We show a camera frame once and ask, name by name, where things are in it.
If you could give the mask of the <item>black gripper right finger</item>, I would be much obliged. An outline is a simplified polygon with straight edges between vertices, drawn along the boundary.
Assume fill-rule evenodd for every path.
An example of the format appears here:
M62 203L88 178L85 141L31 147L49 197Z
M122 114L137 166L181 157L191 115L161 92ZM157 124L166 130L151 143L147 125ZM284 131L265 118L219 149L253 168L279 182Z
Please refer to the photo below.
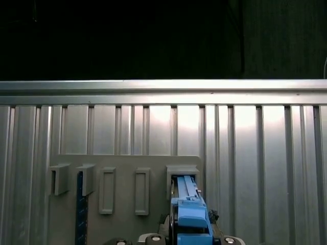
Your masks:
M217 211L215 210L209 210L208 211L208 217L211 224L211 228L213 231L213 244L216 245L245 245L245 242L234 236L224 235L221 231L219 224L218 224L218 218L219 215Z

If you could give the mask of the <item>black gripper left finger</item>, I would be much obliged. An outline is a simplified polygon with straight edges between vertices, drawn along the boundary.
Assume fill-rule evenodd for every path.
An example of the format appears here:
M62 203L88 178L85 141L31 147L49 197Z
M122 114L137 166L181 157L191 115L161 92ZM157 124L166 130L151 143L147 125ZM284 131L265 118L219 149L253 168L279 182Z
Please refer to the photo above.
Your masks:
M170 231L170 218L168 214L162 214L158 222L158 231L157 233L146 233L139 236L135 244L170 244L169 242L169 231ZM107 242L104 245L118 245L118 244L130 244L133 242L131 240L115 237Z

